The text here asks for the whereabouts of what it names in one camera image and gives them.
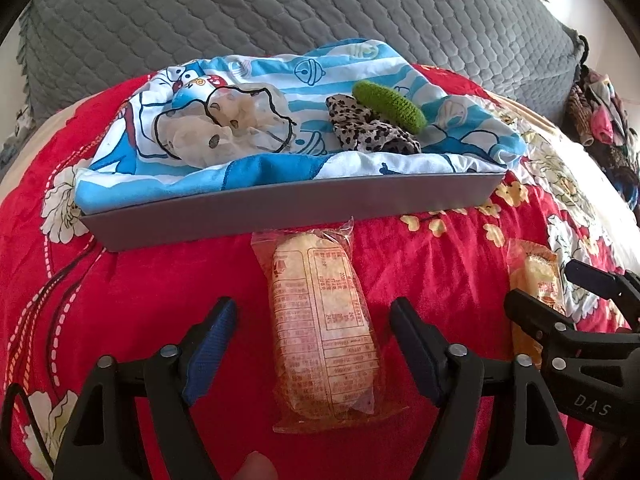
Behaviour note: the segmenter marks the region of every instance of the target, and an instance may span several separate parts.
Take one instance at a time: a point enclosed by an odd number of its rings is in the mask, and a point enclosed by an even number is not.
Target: green knitted cucumber
[[[419,134],[427,125],[427,119],[420,108],[392,88],[362,80],[353,85],[351,92],[361,105],[384,115],[411,134]]]

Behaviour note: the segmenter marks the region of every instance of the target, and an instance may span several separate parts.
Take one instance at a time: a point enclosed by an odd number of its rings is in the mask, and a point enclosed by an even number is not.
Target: red bedspread
[[[487,98],[468,80],[436,69],[424,73],[451,93]],[[548,168],[547,147],[533,132],[521,172],[508,173],[480,208],[359,221],[354,268],[360,277],[383,351],[387,395],[409,409],[368,426],[314,435],[271,431],[278,418],[271,393],[275,374],[266,280],[250,234],[111,254],[76,221],[73,176],[91,159],[120,102],[139,78],[79,107],[0,206],[0,377],[30,395],[55,458],[82,382],[105,353],[120,361],[151,355],[177,342],[220,296],[234,298],[239,325],[208,396],[192,410],[222,478],[259,450],[282,480],[405,480],[431,430],[436,409],[412,381],[388,326],[388,308],[406,296],[423,319],[451,342],[481,356],[511,359],[510,324],[502,301],[509,288],[509,238],[551,246],[561,260],[575,256],[603,269],[616,264],[606,234],[580,201],[570,174]],[[505,121],[517,121],[494,110]],[[613,330],[614,307],[567,290],[584,330]],[[465,479],[475,478],[484,448],[490,402],[483,402]],[[166,478],[152,438],[148,407],[141,425],[155,478]],[[35,478],[51,478],[24,412],[15,415],[14,449]],[[580,471],[589,431],[569,421]]]

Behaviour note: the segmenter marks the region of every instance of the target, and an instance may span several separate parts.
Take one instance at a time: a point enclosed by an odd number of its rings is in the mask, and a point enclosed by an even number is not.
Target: yellow snack package
[[[526,240],[509,240],[507,268],[510,287],[519,288],[566,316],[558,257],[550,249]],[[511,324],[514,355],[526,354],[536,367],[542,364],[542,346]]]
[[[391,415],[360,282],[350,224],[338,230],[254,234],[269,282],[278,433],[311,433]]]

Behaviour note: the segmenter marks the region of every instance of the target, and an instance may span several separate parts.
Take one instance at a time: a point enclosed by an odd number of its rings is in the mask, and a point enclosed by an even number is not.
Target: cardboard box
[[[231,189],[81,216],[108,251],[482,205],[502,173],[392,174]]]

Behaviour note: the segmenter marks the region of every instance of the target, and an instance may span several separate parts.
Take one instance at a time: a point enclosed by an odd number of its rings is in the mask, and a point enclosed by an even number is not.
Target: headboard
[[[36,122],[127,78],[223,54],[384,40],[553,121],[582,55],[539,0],[33,0],[18,60]]]

